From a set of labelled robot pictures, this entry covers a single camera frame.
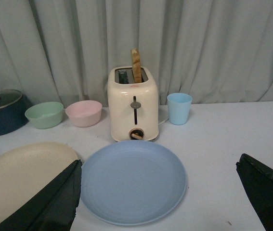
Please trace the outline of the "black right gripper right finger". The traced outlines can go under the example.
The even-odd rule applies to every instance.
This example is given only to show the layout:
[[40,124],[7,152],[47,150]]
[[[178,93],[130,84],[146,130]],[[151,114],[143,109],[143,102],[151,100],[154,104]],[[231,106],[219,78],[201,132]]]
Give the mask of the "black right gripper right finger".
[[263,227],[273,231],[273,169],[248,154],[242,154],[236,171]]

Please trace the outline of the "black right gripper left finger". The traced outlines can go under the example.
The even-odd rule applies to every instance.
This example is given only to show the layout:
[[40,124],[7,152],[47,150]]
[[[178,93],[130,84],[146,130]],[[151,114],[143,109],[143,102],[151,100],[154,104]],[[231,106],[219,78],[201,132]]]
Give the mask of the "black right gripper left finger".
[[0,223],[0,231],[69,231],[81,193],[80,160],[75,160],[20,209]]

